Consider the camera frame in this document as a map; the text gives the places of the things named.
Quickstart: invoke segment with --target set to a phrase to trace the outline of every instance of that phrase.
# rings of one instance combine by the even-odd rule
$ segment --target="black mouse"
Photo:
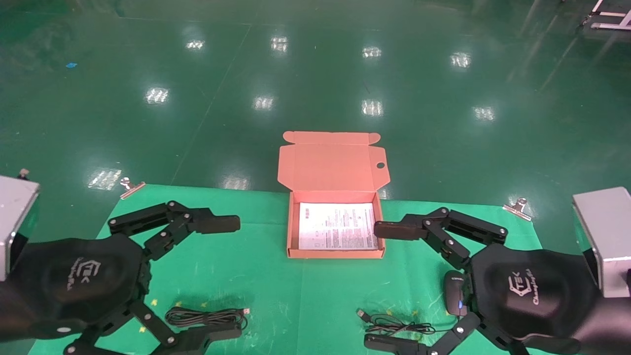
[[[443,291],[445,292],[445,308],[450,315],[465,316],[467,306],[463,304],[464,275],[451,270],[445,274]]]

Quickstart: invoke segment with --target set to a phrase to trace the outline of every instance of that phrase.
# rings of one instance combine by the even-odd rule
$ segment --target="white paper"
[[[376,250],[372,203],[301,203],[298,248]]]

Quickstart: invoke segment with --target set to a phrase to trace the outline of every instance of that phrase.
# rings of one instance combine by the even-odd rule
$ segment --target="green table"
[[[146,302],[159,315],[178,302],[200,310],[251,308],[243,336],[212,344],[209,355],[384,354],[364,348],[363,324],[355,314],[358,308],[431,322],[437,329],[455,322],[445,312],[441,290],[443,275],[451,267],[423,242],[388,241],[382,260],[288,259],[288,195],[259,191],[147,185],[120,201],[111,217],[169,200],[241,217],[239,232],[189,236],[152,266]],[[425,214],[441,206],[506,227],[507,245],[512,248],[541,248],[531,223],[497,206],[384,200],[384,218],[400,220],[404,214]],[[108,235],[103,226],[98,238]],[[143,243],[149,235],[134,238]],[[456,239],[471,251],[480,249],[476,243]],[[433,344],[439,336],[425,335],[422,340]],[[39,340],[29,354],[60,355],[71,341],[71,337]],[[157,341],[134,319],[97,345],[145,355]],[[505,353],[475,332],[453,354]]]

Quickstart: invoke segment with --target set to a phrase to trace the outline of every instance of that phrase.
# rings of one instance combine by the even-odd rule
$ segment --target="box flap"
[[[377,191],[390,182],[378,133],[293,132],[280,148],[278,181],[293,191]]]

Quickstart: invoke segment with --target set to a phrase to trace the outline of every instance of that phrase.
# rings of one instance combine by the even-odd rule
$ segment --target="floor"
[[[525,197],[571,250],[572,194],[631,187],[631,33],[592,5],[0,0],[0,174],[42,183],[34,239],[93,238],[123,176],[286,191],[284,131],[374,131],[383,198]]]

